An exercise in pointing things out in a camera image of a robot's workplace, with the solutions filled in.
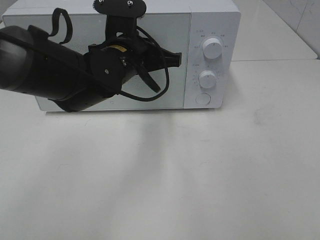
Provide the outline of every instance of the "white microwave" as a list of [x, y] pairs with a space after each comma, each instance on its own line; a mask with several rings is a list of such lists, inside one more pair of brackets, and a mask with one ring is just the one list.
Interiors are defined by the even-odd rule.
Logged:
[[[241, 14], [232, 0], [145, 0], [146, 14], [137, 25], [145, 29], [161, 47], [182, 53], [180, 67], [169, 68], [168, 91], [151, 102], [132, 100], [121, 95], [111, 97], [87, 110], [200, 109], [219, 108], [228, 80]], [[6, 27], [27, 29], [37, 26], [52, 30], [51, 15], [55, 8], [66, 9], [73, 24], [72, 40], [65, 46], [81, 54], [92, 43], [105, 39], [106, 16], [92, 7], [90, 0], [18, 0], [2, 19]], [[59, 41], [66, 27], [51, 40]], [[161, 88], [166, 85], [164, 70], [150, 75]], [[141, 97], [154, 92], [138, 76], [122, 89]], [[54, 102], [36, 97], [43, 111], [61, 111]]]

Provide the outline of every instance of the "power knob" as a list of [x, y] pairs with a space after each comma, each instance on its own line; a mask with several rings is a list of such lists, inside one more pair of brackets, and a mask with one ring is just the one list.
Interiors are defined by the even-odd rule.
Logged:
[[211, 89], [217, 84], [217, 75], [211, 70], [203, 71], [199, 75], [199, 84], [204, 89]]
[[216, 59], [222, 54], [222, 43], [218, 38], [211, 37], [204, 41], [202, 50], [207, 59]]

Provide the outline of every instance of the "table surface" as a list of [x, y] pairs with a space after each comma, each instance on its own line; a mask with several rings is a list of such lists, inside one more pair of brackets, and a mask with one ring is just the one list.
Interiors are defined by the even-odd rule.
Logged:
[[312, 49], [262, 0], [234, 0], [242, 17], [233, 61], [316, 59]]
[[320, 61], [236, 61], [213, 110], [0, 94], [2, 240], [314, 240]]

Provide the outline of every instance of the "white wall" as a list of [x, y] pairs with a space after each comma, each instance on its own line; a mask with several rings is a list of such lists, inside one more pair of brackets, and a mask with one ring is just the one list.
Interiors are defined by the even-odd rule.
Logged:
[[320, 0], [264, 0], [320, 57]]
[[4, 14], [8, 7], [14, 4], [17, 0], [0, 0], [0, 16]]

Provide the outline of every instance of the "robotic arm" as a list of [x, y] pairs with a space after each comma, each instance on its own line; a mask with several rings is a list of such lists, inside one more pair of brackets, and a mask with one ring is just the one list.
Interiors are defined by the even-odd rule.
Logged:
[[[105, 38], [88, 46], [84, 55], [63, 46], [73, 34], [66, 10], [52, 14], [52, 33], [30, 25], [28, 30], [8, 26], [0, 30], [0, 89], [44, 97], [66, 112], [78, 112], [114, 95], [151, 102], [169, 88], [169, 67], [181, 65], [181, 53], [172, 53], [142, 28], [137, 18], [147, 10], [143, 0], [95, 0], [93, 8], [107, 15]], [[48, 40], [59, 31], [59, 18], [67, 25], [65, 40]], [[166, 86], [161, 88], [149, 72], [164, 69]], [[139, 75], [157, 95], [143, 98], [122, 91], [122, 85]]]

